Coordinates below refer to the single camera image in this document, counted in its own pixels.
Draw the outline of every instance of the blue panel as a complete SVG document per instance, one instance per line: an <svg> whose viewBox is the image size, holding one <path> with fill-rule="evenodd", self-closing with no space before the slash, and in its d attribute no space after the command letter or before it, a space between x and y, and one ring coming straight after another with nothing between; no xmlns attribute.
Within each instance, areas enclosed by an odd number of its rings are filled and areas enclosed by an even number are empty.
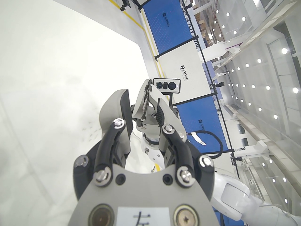
<svg viewBox="0 0 301 226"><path fill-rule="evenodd" d="M184 103L178 105L177 108L187 133L197 130L210 131L221 140L224 150L228 149L212 97ZM191 135L188 135L187 138L201 153L220 150L220 145L213 136L205 133L198 133L197 135L206 145L198 143Z"/></svg>
<svg viewBox="0 0 301 226"><path fill-rule="evenodd" d="M179 0L150 0L143 8L159 53L191 39Z"/></svg>
<svg viewBox="0 0 301 226"><path fill-rule="evenodd" d="M226 217L225 215L223 215L223 217L225 226L244 226L243 220L234 221L233 219Z"/></svg>
<svg viewBox="0 0 301 226"><path fill-rule="evenodd" d="M213 69L211 61L208 61L206 63L207 63L208 70L209 70L211 78L215 77L215 73L214 73L214 69ZM205 71L205 75L206 75L207 81L208 81L209 84L211 84L211 81L210 81L210 78L209 78L208 71L207 71L205 63L202 63L202 66L203 66L203 69ZM216 91L217 91L217 98L218 99L222 99L223 97L222 97L221 90L219 89L219 87L216 88Z"/></svg>

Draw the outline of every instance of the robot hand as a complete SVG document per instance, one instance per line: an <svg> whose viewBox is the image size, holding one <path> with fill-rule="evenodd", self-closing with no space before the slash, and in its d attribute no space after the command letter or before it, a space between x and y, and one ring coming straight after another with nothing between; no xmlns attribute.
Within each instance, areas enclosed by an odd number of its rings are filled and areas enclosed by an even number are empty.
<svg viewBox="0 0 301 226"><path fill-rule="evenodd" d="M150 174L124 169L133 125L128 91L116 91L100 112L102 140L74 162L78 204L69 226L219 225L209 202L213 161L178 132L178 123L164 123L174 112L162 101L157 105L165 169Z"/></svg>

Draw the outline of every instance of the white label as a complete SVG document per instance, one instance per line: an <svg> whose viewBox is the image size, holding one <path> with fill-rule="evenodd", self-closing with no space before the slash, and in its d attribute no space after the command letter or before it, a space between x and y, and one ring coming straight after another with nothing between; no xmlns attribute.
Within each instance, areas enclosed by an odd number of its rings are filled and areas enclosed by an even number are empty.
<svg viewBox="0 0 301 226"><path fill-rule="evenodd" d="M118 207L116 226L170 226L168 207Z"/></svg>

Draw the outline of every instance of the robotic arm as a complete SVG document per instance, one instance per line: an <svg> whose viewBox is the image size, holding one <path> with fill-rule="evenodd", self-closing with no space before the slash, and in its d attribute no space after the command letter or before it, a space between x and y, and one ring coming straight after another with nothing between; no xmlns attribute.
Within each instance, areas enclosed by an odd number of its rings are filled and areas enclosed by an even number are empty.
<svg viewBox="0 0 301 226"><path fill-rule="evenodd" d="M163 169L168 163L167 160L161 155L161 152L168 152L168 150L166 149L166 145L164 147L162 144L164 139L160 137L160 132L157 125L162 124L160 122L160 108L163 107L164 111L167 111L168 108L166 107L166 104L168 102L165 100L165 96L163 96L163 94L159 92L157 88L151 84L151 82L146 81L143 87L145 87L146 84L150 85L148 93L150 103L153 104L153 109L148 110L151 111L151 113L146 116L146 120L143 121L142 127L140 127L140 125L142 125L143 119L140 116L141 113L139 113L141 111L141 106L135 106L132 117L136 118L136 126L138 131L143 133L143 137L141 139L142 151L146 153L154 163L158 164ZM141 95L139 97L143 97L143 92L144 90L142 88L140 90ZM172 121L173 125L177 125L177 131L179 132L178 134L183 141L187 142L193 155L193 159L196 159L197 154L195 153L198 153L198 150L196 150L194 146L187 141L186 132L177 111L172 107L170 107L170 110L168 111L169 118L164 117L164 123ZM160 119L158 121L153 119L150 123L149 120L156 118L157 114L159 114ZM193 133L195 134L195 132L192 132L191 135L197 142L203 145L206 144L199 139L196 134L194 136ZM249 188L245 184L232 177L215 173L213 194L206 190L206 185L203 184L201 187L210 200L211 205L219 212L228 216L229 218L232 218L233 220L243 220L251 226L301 225L300 217L291 215L275 205L270 205L261 199L252 196Z"/></svg>
<svg viewBox="0 0 301 226"><path fill-rule="evenodd" d="M100 112L102 140L74 162L78 204L69 226L218 225L209 202L213 161L187 141L184 127L178 119L174 121L176 114L164 98L152 100L147 94L154 87L147 82L143 89L146 96L139 104L142 112L137 126L145 130L150 122L150 130L159 134L157 146L165 169L152 174L124 169L133 125L128 91L116 91Z"/></svg>
<svg viewBox="0 0 301 226"><path fill-rule="evenodd" d="M69 226L217 226L212 206L251 226L301 226L300 217L252 196L242 182L215 173L213 160L187 140L177 110L168 104L151 80L143 84L135 106L130 106L128 90L118 90L106 101L99 114L102 140L74 162L78 204ZM165 168L160 172L124 169L132 118L143 133L142 150Z"/></svg>

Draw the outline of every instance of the chinese character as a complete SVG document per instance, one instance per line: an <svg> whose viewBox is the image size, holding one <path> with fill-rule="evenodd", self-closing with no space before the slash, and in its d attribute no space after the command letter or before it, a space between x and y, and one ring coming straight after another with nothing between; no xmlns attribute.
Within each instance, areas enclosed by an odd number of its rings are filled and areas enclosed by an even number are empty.
<svg viewBox="0 0 301 226"><path fill-rule="evenodd" d="M140 219L141 218L148 218L148 217L151 217L151 215L150 214L148 214L148 215L141 215L142 214L142 212L141 211L139 211L139 215L138 216L134 216L134 217L137 217L138 218L138 220L137 220L137 223L136 223L136 225L135 226L145 226L145 225L149 225L149 222L147 222L147 223L140 223Z"/></svg>

